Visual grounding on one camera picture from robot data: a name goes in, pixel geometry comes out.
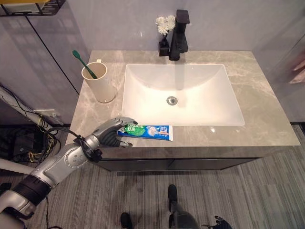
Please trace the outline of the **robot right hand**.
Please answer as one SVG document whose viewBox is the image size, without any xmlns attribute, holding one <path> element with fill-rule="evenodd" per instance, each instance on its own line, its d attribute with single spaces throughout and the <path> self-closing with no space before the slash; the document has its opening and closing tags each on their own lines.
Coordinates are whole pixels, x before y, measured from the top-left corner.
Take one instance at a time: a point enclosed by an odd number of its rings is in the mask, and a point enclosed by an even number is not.
<svg viewBox="0 0 305 229">
<path fill-rule="evenodd" d="M 222 217 L 215 216 L 215 225 L 202 224 L 202 228 L 206 229 L 232 229 L 232 226 Z"/>
</svg>

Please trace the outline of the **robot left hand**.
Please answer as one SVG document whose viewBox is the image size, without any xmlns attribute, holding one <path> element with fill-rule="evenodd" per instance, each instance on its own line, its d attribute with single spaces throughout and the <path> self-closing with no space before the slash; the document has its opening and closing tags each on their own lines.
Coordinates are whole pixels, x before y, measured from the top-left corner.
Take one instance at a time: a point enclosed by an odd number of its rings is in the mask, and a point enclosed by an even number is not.
<svg viewBox="0 0 305 229">
<path fill-rule="evenodd" d="M 94 130 L 93 135 L 98 139 L 101 146 L 132 147 L 131 143 L 118 139 L 117 134 L 122 127 L 129 124 L 137 125 L 138 123 L 129 117 L 116 117 L 98 126 Z"/>
</svg>

